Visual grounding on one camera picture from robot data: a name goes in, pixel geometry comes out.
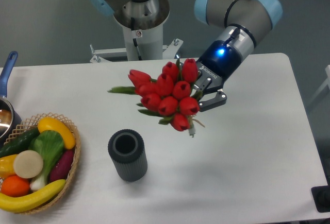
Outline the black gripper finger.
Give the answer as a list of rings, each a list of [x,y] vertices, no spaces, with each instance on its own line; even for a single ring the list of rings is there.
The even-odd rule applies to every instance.
[[[200,111],[205,112],[216,107],[222,106],[226,104],[226,101],[227,95],[222,90],[218,90],[213,98],[205,101],[199,101]]]

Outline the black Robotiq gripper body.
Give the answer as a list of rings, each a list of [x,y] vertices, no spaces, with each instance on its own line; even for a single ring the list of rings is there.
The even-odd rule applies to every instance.
[[[225,81],[241,63],[242,57],[236,49],[231,45],[226,45],[222,40],[216,40],[196,61],[201,75],[195,84],[203,87],[203,82],[210,78],[211,82],[203,87],[203,92],[216,92],[223,88]]]

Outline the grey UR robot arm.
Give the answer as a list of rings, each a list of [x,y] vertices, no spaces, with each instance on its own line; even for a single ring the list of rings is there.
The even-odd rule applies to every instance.
[[[163,24],[170,13],[168,0],[90,0],[104,16],[122,27],[129,61],[164,59]],[[283,14],[278,0],[195,0],[200,22],[223,32],[199,57],[201,71],[194,88],[214,98],[200,102],[201,111],[226,103],[226,80],[275,27]]]

